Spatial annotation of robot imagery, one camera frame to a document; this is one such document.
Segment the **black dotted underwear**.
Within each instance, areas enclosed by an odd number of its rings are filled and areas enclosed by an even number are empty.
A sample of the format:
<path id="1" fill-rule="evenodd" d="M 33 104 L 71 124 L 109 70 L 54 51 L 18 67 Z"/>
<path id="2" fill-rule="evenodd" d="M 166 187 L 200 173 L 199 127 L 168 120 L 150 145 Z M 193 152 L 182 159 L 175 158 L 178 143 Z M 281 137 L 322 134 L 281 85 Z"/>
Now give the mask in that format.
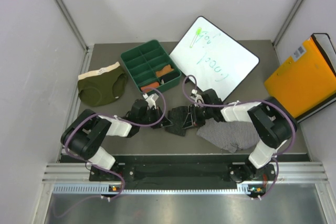
<path id="1" fill-rule="evenodd" d="M 184 137 L 186 129 L 183 129 L 183 124 L 188 114 L 187 106 L 178 106 L 168 111 L 167 118 L 172 122 L 172 126 L 165 129 L 166 132 Z"/>

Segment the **green compartment tray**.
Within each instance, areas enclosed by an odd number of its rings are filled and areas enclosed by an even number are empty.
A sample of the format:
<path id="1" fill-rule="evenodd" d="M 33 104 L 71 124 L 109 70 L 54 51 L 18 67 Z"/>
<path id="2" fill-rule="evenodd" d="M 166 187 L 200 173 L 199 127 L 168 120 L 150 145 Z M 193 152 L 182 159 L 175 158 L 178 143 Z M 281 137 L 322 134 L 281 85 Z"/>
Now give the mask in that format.
<path id="1" fill-rule="evenodd" d="M 142 86 L 152 82 L 159 82 L 160 86 L 157 88 L 160 92 L 165 92 L 177 86 L 181 79 L 181 71 L 171 59 L 169 54 L 157 40 L 150 40 L 121 54 L 121 60 L 124 63 L 128 74 L 132 81 L 140 90 Z M 171 65 L 174 71 L 178 72 L 180 76 L 165 84 L 161 83 L 160 78 L 155 75 L 155 72 L 161 70 L 164 66 Z"/>

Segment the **olive green underwear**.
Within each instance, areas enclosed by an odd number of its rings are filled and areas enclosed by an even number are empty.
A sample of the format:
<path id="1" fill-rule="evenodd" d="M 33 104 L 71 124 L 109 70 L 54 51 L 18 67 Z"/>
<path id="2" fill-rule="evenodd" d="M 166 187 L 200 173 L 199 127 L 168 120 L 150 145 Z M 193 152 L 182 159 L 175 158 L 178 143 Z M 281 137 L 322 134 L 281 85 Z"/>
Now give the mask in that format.
<path id="1" fill-rule="evenodd" d="M 120 63 L 91 70 L 78 76 L 78 97 L 85 105 L 97 107 L 116 102 L 122 97 L 127 74 Z"/>

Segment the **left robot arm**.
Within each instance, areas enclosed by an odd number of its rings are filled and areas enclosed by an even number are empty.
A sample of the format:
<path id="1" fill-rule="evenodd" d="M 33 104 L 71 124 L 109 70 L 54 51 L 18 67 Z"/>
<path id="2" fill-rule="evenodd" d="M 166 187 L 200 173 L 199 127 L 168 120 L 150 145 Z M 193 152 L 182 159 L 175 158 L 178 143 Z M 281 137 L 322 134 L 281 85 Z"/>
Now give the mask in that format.
<path id="1" fill-rule="evenodd" d="M 68 145 L 68 150 L 82 160 L 100 167 L 102 176 L 107 180 L 114 180 L 119 174 L 116 159 L 101 144 L 106 136 L 134 136 L 139 132 L 140 124 L 153 129 L 173 125 L 151 95 L 145 100 L 137 99 L 131 110 L 121 118 L 97 115 L 91 109 L 84 110 L 63 132 L 60 142 Z"/>

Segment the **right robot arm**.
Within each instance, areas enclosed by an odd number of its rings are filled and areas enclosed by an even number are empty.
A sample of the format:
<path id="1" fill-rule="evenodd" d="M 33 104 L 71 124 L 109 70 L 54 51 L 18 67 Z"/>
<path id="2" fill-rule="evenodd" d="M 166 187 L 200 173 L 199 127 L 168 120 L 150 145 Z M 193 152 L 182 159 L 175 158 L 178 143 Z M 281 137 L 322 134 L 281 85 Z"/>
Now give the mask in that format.
<path id="1" fill-rule="evenodd" d="M 192 90 L 183 129 L 196 127 L 197 135 L 218 148 L 236 153 L 253 147 L 245 166 L 252 180 L 264 174 L 278 150 L 297 131 L 296 120 L 273 97 L 267 100 L 224 103 L 213 89 Z"/>

